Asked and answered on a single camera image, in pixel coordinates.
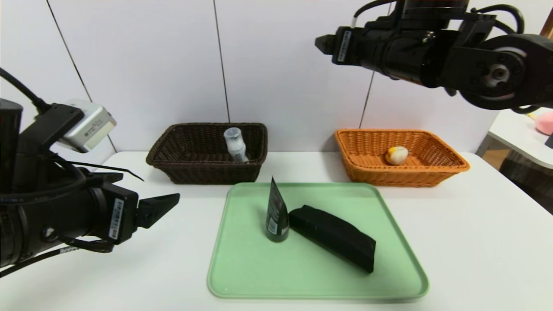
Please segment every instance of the black cable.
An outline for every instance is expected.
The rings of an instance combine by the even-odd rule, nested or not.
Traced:
[[[70,171],[75,176],[75,181],[56,189],[37,191],[32,193],[0,194],[0,205],[24,205],[50,201],[75,192],[85,185],[86,177],[80,170],[78,170],[70,163],[65,162],[65,160],[63,160],[58,155],[54,155],[53,160],[55,162],[57,162],[56,160],[59,160],[59,162],[57,163],[59,163],[61,167]]]
[[[517,8],[510,6],[508,4],[496,4],[494,6],[489,6],[481,9],[472,9],[472,13],[488,13],[491,11],[505,11],[510,13],[517,22],[517,33],[522,34],[524,33],[524,17],[522,16],[522,13]]]
[[[534,106],[530,106],[530,107],[526,107],[526,108],[522,108],[522,107],[513,107],[511,108],[512,111],[516,112],[516,113],[519,113],[521,115],[527,115],[531,112],[534,112],[536,110],[538,110],[540,107],[534,107]]]
[[[367,3],[364,6],[362,6],[361,8],[359,8],[359,10],[357,10],[355,12],[353,17],[357,18],[357,17],[359,17],[359,15],[361,15],[361,13],[363,13],[367,10],[370,10],[370,9],[372,9],[374,7],[377,7],[377,6],[381,6],[382,4],[388,4],[388,3],[392,3],[392,2],[395,2],[395,0],[375,0],[373,2]]]
[[[11,85],[13,85],[16,89],[18,89],[21,93],[23,93],[28,99],[30,99],[40,114],[50,109],[50,105],[48,105],[40,97],[35,95],[35,93],[31,92],[30,89],[28,89],[23,83],[21,83],[21,81],[17,80],[9,72],[0,68],[0,76],[8,81]]]
[[[69,246],[78,247],[91,252],[111,253],[113,251],[113,243],[106,240],[84,241],[63,235],[59,236],[58,240]]]
[[[502,30],[504,33],[506,34],[514,34],[516,33],[511,27],[505,25],[504,23],[498,21],[498,20],[495,20],[493,22],[493,26]]]
[[[95,167],[95,168],[103,168],[103,169],[111,169],[111,170],[116,170],[118,172],[126,172],[126,173],[129,173],[130,175],[144,181],[144,179],[142,179],[142,177],[134,174],[133,172],[131,172],[131,170],[129,169],[126,169],[126,168],[119,168],[119,167],[109,167],[109,166],[105,166],[105,165],[99,165],[99,164],[91,164],[91,163],[85,163],[85,162],[74,162],[74,161],[63,161],[64,163],[69,163],[69,164],[76,164],[76,165],[83,165],[83,166],[86,166],[86,167]]]
[[[15,272],[19,269],[22,269],[24,267],[30,266],[30,265],[32,265],[36,262],[41,261],[41,260],[44,260],[44,259],[47,259],[47,258],[50,258],[50,257],[54,257],[54,256],[59,255],[59,254],[76,251],[78,249],[79,248],[77,248],[77,247],[68,246],[68,247],[59,248],[57,250],[49,251],[47,253],[44,253],[42,255],[39,255],[39,256],[33,257],[31,259],[25,260],[24,262],[18,263],[15,266],[12,266],[12,267],[9,267],[5,270],[0,271],[0,278],[5,277],[8,274],[11,274],[11,273],[13,273],[13,272]]]

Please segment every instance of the small white table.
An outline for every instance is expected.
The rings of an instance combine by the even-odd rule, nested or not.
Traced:
[[[553,310],[553,217],[474,154],[435,188],[379,188],[430,280],[425,297],[401,303],[214,297],[206,277],[230,186],[175,185],[146,155],[106,165],[143,177],[118,183],[141,198],[178,192],[180,203],[113,253],[70,252],[0,279],[0,310]],[[269,153],[258,181],[271,175],[348,181],[338,153]]]
[[[552,110],[540,108],[534,114],[539,115],[549,111]],[[553,168],[553,149],[545,145],[548,136],[538,132],[534,124],[535,121],[526,115],[504,110],[499,113],[493,122],[488,135],[532,162],[545,168]],[[478,154],[482,155],[488,146],[489,137],[482,143]]]

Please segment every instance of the black foam block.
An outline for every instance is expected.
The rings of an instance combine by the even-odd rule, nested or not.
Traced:
[[[289,217],[294,231],[329,248],[368,273],[374,271],[377,242],[349,222],[308,205],[291,211]]]

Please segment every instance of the plastic tray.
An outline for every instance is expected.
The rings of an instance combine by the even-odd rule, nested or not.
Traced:
[[[429,282],[378,191],[367,184],[279,184],[288,212],[304,204],[330,212],[377,241],[374,272],[291,230],[265,236],[270,184],[242,183],[227,197],[207,283],[220,298],[412,299]]]

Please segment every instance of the brown wicker basket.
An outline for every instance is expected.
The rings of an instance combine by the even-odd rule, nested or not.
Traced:
[[[233,162],[223,133],[242,130],[249,162]],[[254,182],[267,157],[267,128],[261,123],[183,123],[170,126],[146,162],[175,184],[232,185]]]
[[[336,131],[346,172],[353,182],[382,186],[433,187],[470,166],[438,136],[413,129],[341,129]],[[404,146],[404,164],[390,165],[389,148]]]

